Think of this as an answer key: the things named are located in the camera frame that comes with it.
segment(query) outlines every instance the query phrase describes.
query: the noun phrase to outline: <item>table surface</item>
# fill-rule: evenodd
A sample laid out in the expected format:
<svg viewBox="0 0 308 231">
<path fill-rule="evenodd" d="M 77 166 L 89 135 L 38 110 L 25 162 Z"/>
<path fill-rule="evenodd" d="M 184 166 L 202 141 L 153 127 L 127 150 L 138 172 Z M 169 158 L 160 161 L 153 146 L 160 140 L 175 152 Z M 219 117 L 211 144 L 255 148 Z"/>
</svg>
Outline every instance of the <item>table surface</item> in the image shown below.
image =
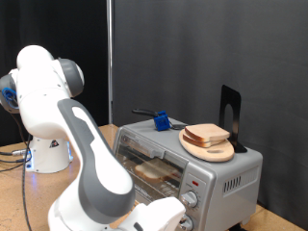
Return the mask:
<svg viewBox="0 0 308 231">
<path fill-rule="evenodd" d="M 100 127 L 108 145 L 113 147 L 117 127 L 109 124 Z M 2 152 L 11 152 L 25 148 L 24 143 L 0 147 Z M 47 215 L 52 203 L 72 183 L 79 171 L 80 162 L 72 149 L 73 162 L 65 170 L 52 174 L 27 172 L 25 178 L 26 200 L 29 221 L 33 231 L 49 231 Z M 20 159 L 19 157 L 1 156 L 1 160 Z M 0 163 L 0 170 L 13 167 L 15 164 Z M 0 231 L 27 231 L 21 193 L 22 167 L 0 172 Z M 111 224 L 113 228 L 124 218 Z M 287 220 L 257 205 L 256 213 L 244 226 L 249 231 L 301 231 Z"/>
</svg>

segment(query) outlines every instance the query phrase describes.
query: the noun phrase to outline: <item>black stand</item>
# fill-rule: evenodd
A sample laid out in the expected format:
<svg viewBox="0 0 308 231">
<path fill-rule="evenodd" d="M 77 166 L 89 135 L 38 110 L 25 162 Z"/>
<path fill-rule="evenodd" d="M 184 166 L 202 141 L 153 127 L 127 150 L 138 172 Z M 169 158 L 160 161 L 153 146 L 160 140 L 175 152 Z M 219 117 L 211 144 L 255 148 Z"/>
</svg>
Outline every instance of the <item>black stand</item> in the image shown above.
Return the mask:
<svg viewBox="0 0 308 231">
<path fill-rule="evenodd" d="M 224 128 L 224 112 L 225 107 L 230 104 L 233 111 L 232 134 L 229 141 L 234 147 L 236 153 L 245 153 L 247 149 L 238 142 L 239 125 L 240 125 L 240 110 L 241 110 L 241 95 L 225 85 L 221 88 L 220 110 L 219 110 L 219 127 Z"/>
</svg>

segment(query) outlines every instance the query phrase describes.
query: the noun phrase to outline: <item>dark background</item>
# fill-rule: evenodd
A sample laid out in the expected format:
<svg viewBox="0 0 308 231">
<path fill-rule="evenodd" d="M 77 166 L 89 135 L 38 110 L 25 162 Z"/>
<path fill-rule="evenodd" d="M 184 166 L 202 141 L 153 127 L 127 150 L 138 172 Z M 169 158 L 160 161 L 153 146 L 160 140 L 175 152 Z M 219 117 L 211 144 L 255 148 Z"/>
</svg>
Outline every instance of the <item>dark background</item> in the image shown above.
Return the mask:
<svg viewBox="0 0 308 231">
<path fill-rule="evenodd" d="M 115 0 L 114 58 L 117 126 L 149 119 L 134 108 L 218 124 L 221 86 L 239 91 L 259 202 L 308 230 L 307 0 Z"/>
<path fill-rule="evenodd" d="M 107 124 L 106 2 L 0 0 L 0 76 L 16 68 L 18 52 L 32 44 L 44 47 L 55 59 L 70 59 L 81 67 L 85 88 L 75 99 L 89 110 L 97 125 Z M 17 125 L 2 107 L 0 116 L 0 146 L 21 142 Z"/>
</svg>

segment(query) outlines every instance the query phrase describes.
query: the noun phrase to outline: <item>blue object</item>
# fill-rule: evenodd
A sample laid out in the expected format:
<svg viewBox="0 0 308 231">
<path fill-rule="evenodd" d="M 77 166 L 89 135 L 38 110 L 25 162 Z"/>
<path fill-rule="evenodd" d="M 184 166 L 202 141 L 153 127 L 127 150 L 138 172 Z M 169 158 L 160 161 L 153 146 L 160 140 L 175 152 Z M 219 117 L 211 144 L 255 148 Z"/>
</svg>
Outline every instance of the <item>blue object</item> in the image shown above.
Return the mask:
<svg viewBox="0 0 308 231">
<path fill-rule="evenodd" d="M 14 90 L 3 88 L 2 94 L 11 108 L 18 109 L 18 106 L 16 107 L 12 104 L 13 100 L 16 99 L 16 92 Z"/>
<path fill-rule="evenodd" d="M 170 122 L 167 118 L 166 111 L 158 112 L 159 116 L 154 117 L 155 126 L 158 131 L 163 131 L 170 128 Z"/>
</svg>

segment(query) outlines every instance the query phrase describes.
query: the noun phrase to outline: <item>toaster oven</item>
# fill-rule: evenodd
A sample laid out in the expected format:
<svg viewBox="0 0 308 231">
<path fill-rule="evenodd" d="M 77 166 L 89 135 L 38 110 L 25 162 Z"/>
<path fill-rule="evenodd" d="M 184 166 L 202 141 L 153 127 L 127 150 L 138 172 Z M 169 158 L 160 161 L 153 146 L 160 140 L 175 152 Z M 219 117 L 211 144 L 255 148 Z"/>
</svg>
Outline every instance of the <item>toaster oven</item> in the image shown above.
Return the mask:
<svg viewBox="0 0 308 231">
<path fill-rule="evenodd" d="M 117 130 L 114 153 L 135 181 L 137 201 L 178 198 L 186 207 L 179 230 L 224 231 L 246 224 L 256 211 L 262 155 L 248 148 L 228 162 L 206 162 L 182 147 L 179 132 L 158 132 L 152 119 Z"/>
</svg>

